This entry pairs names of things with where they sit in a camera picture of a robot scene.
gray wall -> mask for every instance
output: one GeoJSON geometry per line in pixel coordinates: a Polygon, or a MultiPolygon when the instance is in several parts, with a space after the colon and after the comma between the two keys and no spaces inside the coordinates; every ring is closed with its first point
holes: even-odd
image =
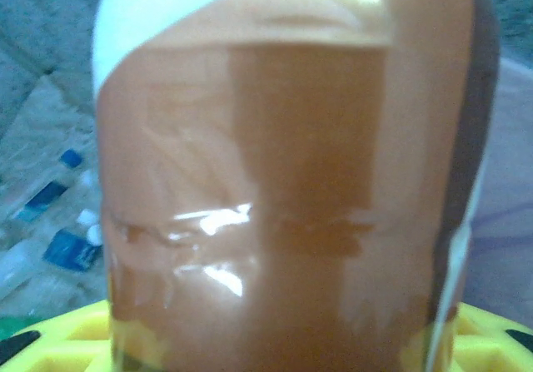
{"type": "Polygon", "coordinates": [[[43,73],[72,72],[55,75],[71,97],[80,97],[79,83],[83,101],[89,101],[97,2],[0,0],[0,136],[43,73]]]}

bottle label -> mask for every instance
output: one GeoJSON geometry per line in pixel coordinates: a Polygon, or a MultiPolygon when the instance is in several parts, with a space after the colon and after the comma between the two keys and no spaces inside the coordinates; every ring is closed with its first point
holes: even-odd
{"type": "Polygon", "coordinates": [[[17,213],[15,218],[26,222],[35,220],[67,189],[67,186],[55,181],[48,183],[28,203],[26,203],[26,205],[17,213]]]}
{"type": "Polygon", "coordinates": [[[94,35],[94,93],[100,92],[102,84],[127,54],[213,1],[102,0],[94,35]]]}
{"type": "Polygon", "coordinates": [[[60,230],[53,237],[42,258],[67,270],[85,272],[92,267],[101,253],[101,246],[93,246],[83,237],[60,230]]]}

white bottle cap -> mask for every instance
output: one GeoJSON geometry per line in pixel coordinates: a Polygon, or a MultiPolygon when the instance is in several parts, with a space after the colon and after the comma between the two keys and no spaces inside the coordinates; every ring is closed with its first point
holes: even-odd
{"type": "Polygon", "coordinates": [[[97,184],[95,174],[92,170],[85,170],[80,174],[78,179],[82,185],[87,187],[94,187],[97,184]]]}
{"type": "Polygon", "coordinates": [[[77,216],[76,222],[83,226],[93,226],[98,223],[100,216],[87,208],[80,212],[80,215],[77,216]]]}
{"type": "Polygon", "coordinates": [[[102,229],[100,224],[93,225],[87,231],[87,241],[93,246],[101,246],[102,242],[102,229]]]}

yellow crate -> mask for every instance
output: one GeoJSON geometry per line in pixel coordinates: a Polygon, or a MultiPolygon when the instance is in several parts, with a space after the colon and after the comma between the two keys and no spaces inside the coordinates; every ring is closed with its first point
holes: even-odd
{"type": "MultiPolygon", "coordinates": [[[[42,336],[0,366],[0,372],[111,371],[108,303],[102,301],[30,326],[42,336]]],[[[508,330],[533,330],[461,304],[451,372],[531,372],[533,350],[508,330]]]]}

plastic bottle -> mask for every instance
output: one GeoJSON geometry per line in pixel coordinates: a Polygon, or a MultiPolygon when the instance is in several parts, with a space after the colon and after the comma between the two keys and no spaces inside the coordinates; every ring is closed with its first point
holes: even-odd
{"type": "Polygon", "coordinates": [[[445,371],[486,0],[102,0],[114,370],[445,371]]]}
{"type": "Polygon", "coordinates": [[[89,270],[102,253],[98,219],[97,213],[83,210],[75,224],[54,235],[48,247],[30,238],[7,251],[0,260],[0,301],[35,275],[58,275],[72,286],[80,283],[78,273],[89,270]]]}
{"type": "Polygon", "coordinates": [[[77,215],[86,208],[98,211],[99,214],[101,202],[102,192],[98,185],[97,173],[89,168],[79,174],[76,183],[62,196],[61,203],[57,203],[57,206],[50,209],[48,215],[54,221],[68,217],[75,220],[77,215]],[[68,210],[65,210],[62,204],[68,204],[68,210]]]}
{"type": "Polygon", "coordinates": [[[39,171],[35,176],[25,176],[8,187],[0,198],[0,221],[9,218],[26,222],[35,220],[73,185],[80,164],[82,156],[69,149],[55,166],[39,171]]]}
{"type": "Polygon", "coordinates": [[[7,220],[0,223],[0,249],[9,250],[24,237],[26,224],[23,221],[7,220]]]}

